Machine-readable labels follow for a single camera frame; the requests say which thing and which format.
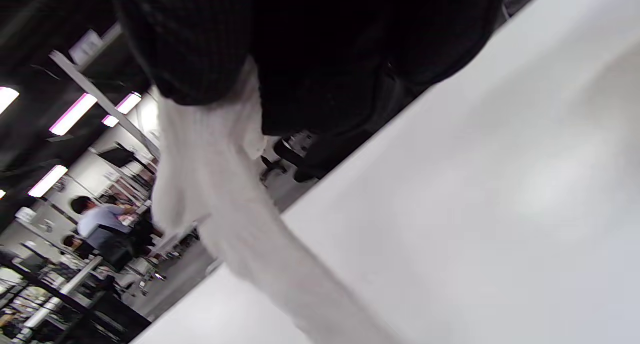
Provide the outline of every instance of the ceiling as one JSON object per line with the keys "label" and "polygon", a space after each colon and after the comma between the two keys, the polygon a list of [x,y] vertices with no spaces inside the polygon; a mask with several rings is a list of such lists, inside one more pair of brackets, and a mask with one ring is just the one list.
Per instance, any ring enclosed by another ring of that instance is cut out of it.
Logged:
{"label": "ceiling", "polygon": [[[65,135],[49,128],[83,91],[48,57],[69,49],[89,30],[100,36],[115,22],[110,0],[0,0],[0,86],[20,93],[0,114],[0,231],[54,165],[70,166],[107,129],[94,105]],[[115,104],[149,82],[120,36],[84,74]]]}

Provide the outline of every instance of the dark hair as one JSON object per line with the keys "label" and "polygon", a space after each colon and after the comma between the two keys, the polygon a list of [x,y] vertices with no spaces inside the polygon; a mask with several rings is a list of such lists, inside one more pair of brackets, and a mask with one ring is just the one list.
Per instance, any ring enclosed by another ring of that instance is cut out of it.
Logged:
{"label": "dark hair", "polygon": [[89,198],[89,196],[78,196],[71,200],[69,205],[71,206],[71,210],[73,210],[73,212],[75,212],[76,214],[82,214],[85,210],[87,210],[90,202],[91,198]]}
{"label": "dark hair", "polygon": [[62,238],[62,244],[67,248],[71,248],[74,245],[73,239],[75,239],[75,235],[69,234],[66,237]]}

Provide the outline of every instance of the table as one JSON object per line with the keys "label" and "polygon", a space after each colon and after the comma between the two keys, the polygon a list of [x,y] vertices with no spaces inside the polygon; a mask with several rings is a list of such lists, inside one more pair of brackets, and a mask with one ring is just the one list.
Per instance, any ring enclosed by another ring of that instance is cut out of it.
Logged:
{"label": "table", "polygon": [[[283,216],[403,342],[640,342],[639,0],[535,0]],[[303,344],[222,267],[137,344]]]}
{"label": "table", "polygon": [[[93,269],[98,267],[103,260],[101,256],[94,257],[82,270],[78,272],[69,282],[67,282],[62,289],[61,294],[71,294],[82,282],[91,274]],[[27,321],[24,322],[24,328],[20,335],[16,338],[15,342],[27,342],[30,337],[30,332],[33,328],[41,324],[44,319],[54,310],[56,310],[62,301],[58,298],[51,298],[45,303],[34,315],[32,315]]]}

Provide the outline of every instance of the black chair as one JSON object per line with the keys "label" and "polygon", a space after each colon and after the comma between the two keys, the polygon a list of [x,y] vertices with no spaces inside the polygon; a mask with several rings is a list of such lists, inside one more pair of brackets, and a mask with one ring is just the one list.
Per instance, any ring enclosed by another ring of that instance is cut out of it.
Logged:
{"label": "black chair", "polygon": [[[98,255],[102,256],[105,264],[107,264],[107,266],[109,266],[110,269],[112,269],[114,272],[121,273],[122,271],[126,270],[139,276],[140,282],[138,284],[138,287],[142,295],[146,296],[148,294],[146,285],[149,281],[153,280],[154,278],[162,281],[165,281],[167,279],[166,276],[158,272],[158,265],[155,262],[147,259],[142,255],[140,249],[137,248],[134,237],[131,237],[130,235],[121,232],[116,228],[108,227],[102,224],[98,225],[98,227],[93,232],[95,233],[99,230],[109,232],[113,238],[106,241],[99,248],[95,249]],[[133,260],[140,257],[149,264],[149,269],[147,269],[144,273],[136,269],[133,265],[130,265]]]}

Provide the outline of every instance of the light blue shirt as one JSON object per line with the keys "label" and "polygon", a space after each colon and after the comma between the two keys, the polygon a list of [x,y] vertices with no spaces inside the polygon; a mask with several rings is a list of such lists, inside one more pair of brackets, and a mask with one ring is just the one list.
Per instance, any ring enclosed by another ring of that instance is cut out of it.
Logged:
{"label": "light blue shirt", "polygon": [[99,248],[101,244],[110,239],[113,234],[104,230],[94,232],[96,228],[98,228],[98,225],[112,227],[124,233],[131,231],[130,227],[124,225],[118,219],[118,216],[122,214],[124,214],[124,208],[117,205],[105,204],[89,209],[82,215],[80,221],[78,221],[78,234],[84,237],[87,243],[94,248]]}

